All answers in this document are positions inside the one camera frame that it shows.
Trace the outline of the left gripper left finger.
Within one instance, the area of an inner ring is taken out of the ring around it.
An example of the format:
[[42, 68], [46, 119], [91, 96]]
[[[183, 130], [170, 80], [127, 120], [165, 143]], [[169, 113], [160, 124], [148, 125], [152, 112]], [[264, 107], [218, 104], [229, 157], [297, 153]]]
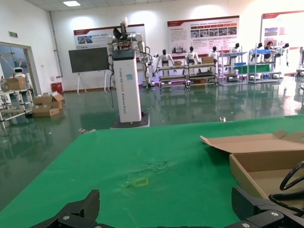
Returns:
[[100, 192], [92, 190], [80, 201], [66, 204], [55, 216], [34, 225], [34, 228], [109, 228], [98, 223]]

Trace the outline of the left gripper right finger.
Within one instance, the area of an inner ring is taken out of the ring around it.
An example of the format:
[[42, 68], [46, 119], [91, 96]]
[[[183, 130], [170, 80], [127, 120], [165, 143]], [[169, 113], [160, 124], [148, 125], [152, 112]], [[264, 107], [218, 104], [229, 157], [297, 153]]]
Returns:
[[268, 199], [250, 196], [240, 187], [231, 191], [232, 209], [239, 222], [229, 228], [302, 228], [304, 219], [285, 211]]

